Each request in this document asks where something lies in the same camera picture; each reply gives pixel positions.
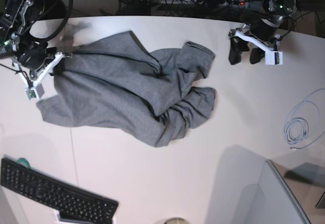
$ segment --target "sleeve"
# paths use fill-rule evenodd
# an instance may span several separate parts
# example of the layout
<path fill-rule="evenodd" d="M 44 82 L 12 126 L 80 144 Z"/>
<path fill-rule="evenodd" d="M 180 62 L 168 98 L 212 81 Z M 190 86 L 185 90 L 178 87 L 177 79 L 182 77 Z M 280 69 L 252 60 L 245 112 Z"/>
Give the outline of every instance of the sleeve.
<path fill-rule="evenodd" d="M 171 140 L 182 139 L 189 129 L 206 122 L 213 111 L 216 91 L 213 88 L 192 87 L 185 99 L 169 108 L 160 116 L 165 124 L 157 141 L 151 145 L 167 146 Z"/>
<path fill-rule="evenodd" d="M 177 57 L 177 67 L 190 73 L 195 73 L 194 80 L 207 78 L 214 53 L 208 48 L 186 42 Z"/>
<path fill-rule="evenodd" d="M 109 56 L 121 56 L 134 61 L 145 61 L 146 63 L 155 67 L 157 72 L 160 71 L 160 65 L 158 61 L 145 50 L 145 48 L 142 46 L 132 31 L 112 35 L 91 44 L 82 45 L 80 47 L 77 47 L 75 52 L 83 53 L 83 58 L 72 59 L 71 62 L 67 62 L 67 69 L 73 69 L 76 67 L 79 70 L 85 71 L 91 69 L 88 62 L 83 62 L 85 60 L 88 61 L 90 59 L 93 59 L 92 57 L 95 55 L 86 54 L 87 52 L 90 52 L 103 55 L 106 54 L 108 55 L 106 58 Z"/>
<path fill-rule="evenodd" d="M 41 111 L 43 121 L 59 126 L 72 125 L 69 110 L 64 107 L 59 95 L 39 101 L 36 106 Z"/>

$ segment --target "keyboard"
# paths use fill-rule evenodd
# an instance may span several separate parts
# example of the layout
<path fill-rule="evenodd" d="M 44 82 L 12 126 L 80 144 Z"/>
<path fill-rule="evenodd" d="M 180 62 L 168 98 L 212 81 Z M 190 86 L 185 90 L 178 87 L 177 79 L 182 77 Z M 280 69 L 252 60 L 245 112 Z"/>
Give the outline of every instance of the keyboard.
<path fill-rule="evenodd" d="M 0 184 L 20 195 L 56 209 L 77 220 L 111 224 L 118 203 L 3 158 Z"/>

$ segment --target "floor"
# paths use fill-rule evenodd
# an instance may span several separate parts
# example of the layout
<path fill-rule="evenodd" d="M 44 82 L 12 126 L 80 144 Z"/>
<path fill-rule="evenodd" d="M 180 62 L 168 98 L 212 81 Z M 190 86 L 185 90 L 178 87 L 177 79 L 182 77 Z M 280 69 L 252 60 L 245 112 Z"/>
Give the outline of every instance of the floor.
<path fill-rule="evenodd" d="M 100 9 L 106 13 L 115 14 L 118 10 L 118 0 L 74 0 L 72 16 L 101 16 Z M 295 16 L 296 18 L 299 17 L 300 13 L 296 13 Z M 325 18 L 325 12 L 319 13 L 319 16 L 323 20 Z M 296 31 L 325 38 L 325 23 L 319 25 L 315 14 L 311 13 L 299 20 Z"/>
<path fill-rule="evenodd" d="M 316 208 L 317 202 L 324 193 L 322 175 L 324 168 L 321 162 L 315 164 L 304 163 L 292 170 L 276 163 L 273 164 L 296 197 L 310 222 L 312 224 L 324 223 L 325 209 Z"/>

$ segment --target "gray sweatshirt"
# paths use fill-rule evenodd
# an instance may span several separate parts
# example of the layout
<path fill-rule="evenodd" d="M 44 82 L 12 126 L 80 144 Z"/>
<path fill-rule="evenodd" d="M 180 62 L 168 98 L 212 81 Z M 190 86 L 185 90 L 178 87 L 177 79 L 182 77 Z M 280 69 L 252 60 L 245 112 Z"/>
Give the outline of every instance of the gray sweatshirt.
<path fill-rule="evenodd" d="M 215 90 L 192 83 L 208 76 L 213 59 L 192 42 L 148 53 L 132 32 L 117 34 L 62 61 L 54 76 L 58 95 L 37 107 L 49 123 L 119 128 L 153 147 L 167 146 L 210 117 Z"/>

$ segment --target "electronic device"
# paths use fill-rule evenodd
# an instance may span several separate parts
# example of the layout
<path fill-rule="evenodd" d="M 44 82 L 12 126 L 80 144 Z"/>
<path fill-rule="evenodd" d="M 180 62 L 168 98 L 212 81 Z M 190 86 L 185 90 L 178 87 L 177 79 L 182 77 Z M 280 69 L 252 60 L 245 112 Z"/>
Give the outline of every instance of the electronic device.
<path fill-rule="evenodd" d="M 229 32 L 231 49 L 229 61 L 232 65 L 241 61 L 241 53 L 248 52 L 248 43 L 255 45 L 250 54 L 250 63 L 256 64 L 265 58 L 267 65 L 283 64 L 283 52 L 280 51 L 281 40 L 293 30 L 284 35 L 276 34 L 285 17 L 291 17 L 298 11 L 323 11 L 323 0 L 262 0 L 264 12 L 244 11 L 241 15 L 243 25 Z"/>
<path fill-rule="evenodd" d="M 62 58 L 70 57 L 70 54 L 57 52 L 55 47 L 48 49 L 47 42 L 63 30 L 70 17 L 73 0 L 68 0 L 66 15 L 52 35 L 39 39 L 29 33 L 32 25 L 53 10 L 57 2 L 46 10 L 45 0 L 6 0 L 6 9 L 0 18 L 0 58 L 12 59 L 13 70 L 23 79 L 29 99 L 41 98 L 45 76 L 52 73 Z M 29 74 L 21 67 L 27 68 Z"/>
<path fill-rule="evenodd" d="M 1 186 L 69 216 L 111 224 L 118 203 L 28 169 L 8 158 L 1 161 Z"/>

